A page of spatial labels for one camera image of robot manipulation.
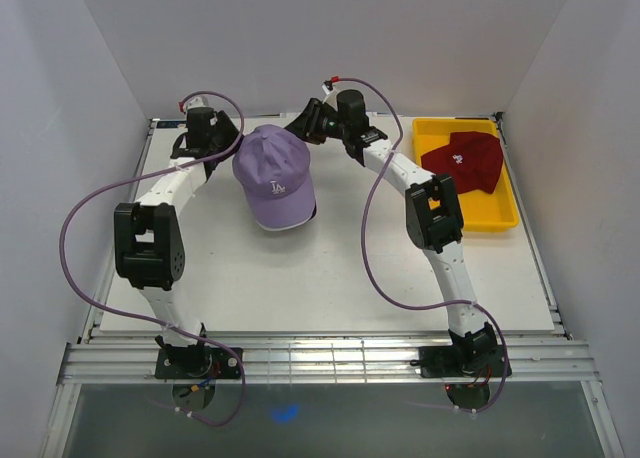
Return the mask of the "purple baseball cap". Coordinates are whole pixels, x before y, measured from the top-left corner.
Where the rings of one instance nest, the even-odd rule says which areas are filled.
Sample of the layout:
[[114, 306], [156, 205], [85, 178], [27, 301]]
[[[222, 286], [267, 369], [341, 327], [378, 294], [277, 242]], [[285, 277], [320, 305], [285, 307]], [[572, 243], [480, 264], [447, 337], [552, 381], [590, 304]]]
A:
[[261, 125], [246, 135], [232, 171], [256, 222], [297, 223], [309, 218], [316, 205], [308, 147], [282, 127]]

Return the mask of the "black baseball cap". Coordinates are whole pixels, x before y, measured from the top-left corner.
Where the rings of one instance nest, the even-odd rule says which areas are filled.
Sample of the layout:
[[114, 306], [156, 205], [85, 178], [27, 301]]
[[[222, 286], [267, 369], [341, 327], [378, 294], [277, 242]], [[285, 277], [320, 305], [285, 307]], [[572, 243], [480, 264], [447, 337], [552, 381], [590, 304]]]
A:
[[307, 222], [311, 221], [316, 216], [316, 214], [317, 214], [317, 204], [314, 206], [310, 217], [307, 219]]

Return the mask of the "white baseball cap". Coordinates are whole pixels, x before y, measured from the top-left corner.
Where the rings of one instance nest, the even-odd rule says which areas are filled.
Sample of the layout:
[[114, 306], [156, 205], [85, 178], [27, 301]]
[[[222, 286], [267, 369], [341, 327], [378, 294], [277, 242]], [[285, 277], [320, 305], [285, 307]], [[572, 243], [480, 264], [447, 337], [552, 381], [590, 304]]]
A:
[[289, 225], [279, 225], [279, 226], [266, 226], [260, 222], [257, 222], [258, 226], [268, 232], [284, 232], [284, 231], [289, 231], [292, 229], [296, 229], [299, 228], [301, 226], [304, 226], [306, 223], [310, 222], [313, 219], [313, 216], [307, 218], [307, 219], [303, 219], [300, 222], [297, 223], [293, 223], [293, 224], [289, 224]]

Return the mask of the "dark red baseball cap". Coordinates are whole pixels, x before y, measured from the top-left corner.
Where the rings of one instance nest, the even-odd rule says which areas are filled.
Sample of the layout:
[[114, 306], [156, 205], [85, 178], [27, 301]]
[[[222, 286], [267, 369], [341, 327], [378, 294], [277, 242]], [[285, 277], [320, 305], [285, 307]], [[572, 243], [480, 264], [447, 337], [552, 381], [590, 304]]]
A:
[[493, 194], [504, 162], [497, 137], [462, 131], [450, 134], [449, 143], [423, 154], [421, 166], [436, 175], [449, 175], [458, 194], [482, 191]]

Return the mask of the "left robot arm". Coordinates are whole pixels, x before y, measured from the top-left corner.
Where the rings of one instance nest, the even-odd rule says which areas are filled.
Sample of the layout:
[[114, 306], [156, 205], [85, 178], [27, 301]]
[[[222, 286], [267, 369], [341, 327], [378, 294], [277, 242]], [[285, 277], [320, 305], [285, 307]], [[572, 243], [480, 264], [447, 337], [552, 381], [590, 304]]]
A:
[[187, 305], [179, 289], [186, 252], [178, 217], [195, 192], [204, 186], [218, 162], [234, 151], [239, 130], [223, 111], [205, 104], [186, 110], [186, 131], [174, 142], [169, 167], [137, 201], [114, 210], [115, 266], [147, 300], [154, 317], [163, 322], [155, 341], [160, 347], [158, 378], [238, 379], [238, 359], [209, 347], [203, 321]]

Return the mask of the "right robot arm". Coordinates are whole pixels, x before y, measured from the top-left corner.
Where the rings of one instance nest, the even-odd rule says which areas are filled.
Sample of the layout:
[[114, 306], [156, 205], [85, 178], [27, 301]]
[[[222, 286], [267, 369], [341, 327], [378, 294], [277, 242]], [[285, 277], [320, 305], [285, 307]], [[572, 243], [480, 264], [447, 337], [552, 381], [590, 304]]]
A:
[[398, 152], [396, 144], [371, 125], [364, 97], [354, 89], [339, 92], [334, 105], [310, 99], [286, 129], [310, 144], [339, 140], [352, 159], [403, 196], [407, 234], [434, 272], [451, 339], [448, 345], [419, 348], [412, 366], [424, 378], [508, 375], [504, 337], [478, 305], [466, 268], [464, 220], [452, 177], [426, 171]]

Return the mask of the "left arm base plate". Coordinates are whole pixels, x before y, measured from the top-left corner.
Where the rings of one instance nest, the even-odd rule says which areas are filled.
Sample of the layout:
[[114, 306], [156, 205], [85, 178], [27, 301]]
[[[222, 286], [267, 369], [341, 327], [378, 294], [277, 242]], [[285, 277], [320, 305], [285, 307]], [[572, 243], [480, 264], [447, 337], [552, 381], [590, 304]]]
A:
[[204, 380], [205, 378], [235, 380], [241, 377], [241, 348], [233, 348], [234, 357], [217, 347], [179, 347], [167, 353], [158, 351], [153, 376], [161, 380]]

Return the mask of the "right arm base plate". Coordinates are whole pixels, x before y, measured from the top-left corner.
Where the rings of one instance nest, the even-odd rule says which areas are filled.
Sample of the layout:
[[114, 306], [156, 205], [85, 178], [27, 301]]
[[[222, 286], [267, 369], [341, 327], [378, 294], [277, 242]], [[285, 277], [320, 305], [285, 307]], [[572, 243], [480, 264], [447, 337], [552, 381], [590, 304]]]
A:
[[478, 357], [465, 357], [453, 345], [419, 347], [418, 357], [412, 359], [410, 365], [418, 368], [423, 378], [472, 377], [488, 371], [492, 377], [501, 377], [504, 369], [507, 369], [507, 377], [512, 375], [502, 345]]

